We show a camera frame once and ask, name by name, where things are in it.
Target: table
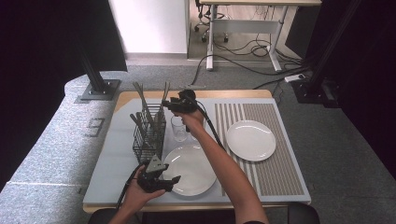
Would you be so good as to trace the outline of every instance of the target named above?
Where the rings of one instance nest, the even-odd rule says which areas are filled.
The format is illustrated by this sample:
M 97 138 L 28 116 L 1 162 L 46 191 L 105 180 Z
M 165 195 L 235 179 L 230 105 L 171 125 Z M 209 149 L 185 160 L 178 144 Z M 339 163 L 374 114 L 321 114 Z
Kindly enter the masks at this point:
M 276 71 L 281 71 L 276 57 L 276 44 L 282 30 L 289 6 L 312 7 L 319 6 L 320 0 L 200 0 L 202 4 L 212 5 L 210 16 L 209 42 L 207 44 L 206 69 L 213 70 L 213 34 L 215 32 L 235 32 L 249 34 L 274 34 L 274 41 L 267 47 L 271 62 Z M 219 20 L 217 17 L 218 5 L 252 5 L 252 6 L 282 6 L 279 21 L 241 21 Z
M 147 91 L 145 95 L 150 104 L 161 99 L 163 93 L 161 91 Z M 241 168 L 246 171 L 250 181 L 253 181 L 254 188 L 258 191 L 263 205 L 285 205 L 288 202 L 310 203 L 311 199 L 303 176 L 277 111 L 275 100 L 269 91 L 196 91 L 196 95 L 197 99 L 205 105 L 207 113 L 212 119 L 219 138 L 223 143 L 225 141 L 225 133 L 234 121 L 237 119 L 252 119 L 252 116 L 266 124 L 275 133 L 276 138 L 278 138 L 276 140 L 276 152 L 270 159 L 261 163 L 242 161 L 236 158 L 226 147 L 231 156 L 240 164 Z M 177 91 L 169 91 L 168 97 L 170 96 L 177 96 Z M 239 104 L 235 100 L 243 101 L 244 103 Z M 254 109 L 255 106 L 261 108 L 262 111 Z M 132 152 L 135 126 L 131 120 L 125 118 L 128 118 L 130 113 L 134 113 L 132 110 L 138 111 L 140 109 L 141 101 L 137 92 L 127 91 L 120 95 L 102 153 L 96 164 L 90 186 L 83 201 L 83 209 L 87 213 L 92 213 L 105 207 L 114 207 L 125 180 L 137 166 L 137 160 Z M 169 114 L 166 113 L 170 112 L 165 110 L 165 116 L 169 119 Z M 178 147 L 177 144 L 186 145 L 188 141 L 192 141 L 188 139 L 184 143 L 177 143 L 176 141 L 172 141 L 172 138 L 172 131 L 166 131 L 163 159 L 173 148 Z M 273 178 L 271 180 L 265 180 L 265 183 L 269 184 L 268 187 L 262 186 L 259 183 L 259 179 L 262 180 L 263 178 Z M 274 185 L 278 184 L 279 186 L 275 188 L 274 186 L 270 186 L 271 183 Z M 224 208 L 232 208 L 232 205 L 217 180 L 209 190 L 197 196 L 186 197 L 177 195 L 174 192 L 166 193 L 162 197 L 150 201 L 142 211 Z

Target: wall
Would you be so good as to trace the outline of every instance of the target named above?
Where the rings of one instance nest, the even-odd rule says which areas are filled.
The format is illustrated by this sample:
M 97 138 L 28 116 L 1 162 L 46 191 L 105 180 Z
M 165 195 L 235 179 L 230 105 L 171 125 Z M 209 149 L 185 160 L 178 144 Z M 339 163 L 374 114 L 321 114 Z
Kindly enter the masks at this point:
M 109 0 L 124 53 L 187 54 L 189 0 Z

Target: dish rack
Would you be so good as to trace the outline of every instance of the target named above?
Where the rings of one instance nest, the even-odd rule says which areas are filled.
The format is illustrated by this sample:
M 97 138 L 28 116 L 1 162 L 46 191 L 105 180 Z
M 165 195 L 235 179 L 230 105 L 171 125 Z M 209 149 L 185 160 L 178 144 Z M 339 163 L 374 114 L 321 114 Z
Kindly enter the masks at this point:
M 154 120 L 154 125 L 149 123 L 147 111 L 136 113 L 137 119 L 141 120 L 142 129 L 136 125 L 134 129 L 133 151 L 139 164 L 150 161 L 152 156 L 159 159 L 163 155 L 163 139 L 165 137 L 166 119 L 161 104 L 148 104 L 148 110 Z

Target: person's right hand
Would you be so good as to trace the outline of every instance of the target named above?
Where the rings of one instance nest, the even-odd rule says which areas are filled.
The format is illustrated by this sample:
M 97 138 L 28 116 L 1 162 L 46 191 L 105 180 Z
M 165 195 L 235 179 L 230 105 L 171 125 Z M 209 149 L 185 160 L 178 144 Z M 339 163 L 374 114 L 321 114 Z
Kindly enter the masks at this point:
M 183 123 L 190 129 L 190 133 L 192 136 L 197 137 L 197 134 L 205 130 L 204 128 L 204 115 L 196 110 L 195 112 L 189 114 L 182 114 L 178 112 L 172 111 L 176 116 L 181 117 Z

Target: white plate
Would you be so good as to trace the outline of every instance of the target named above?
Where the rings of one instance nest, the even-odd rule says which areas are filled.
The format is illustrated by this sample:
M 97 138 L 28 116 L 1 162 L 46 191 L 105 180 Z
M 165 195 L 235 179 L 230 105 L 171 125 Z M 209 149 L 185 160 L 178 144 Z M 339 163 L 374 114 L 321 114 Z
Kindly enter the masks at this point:
M 276 140 L 267 126 L 254 120 L 241 120 L 228 129 L 227 144 L 238 157 L 263 161 L 275 151 Z
M 193 196 L 210 189 L 216 175 L 200 146 L 186 145 L 175 148 L 165 158 L 169 167 L 163 172 L 163 179 L 181 175 L 172 191 L 184 196 Z

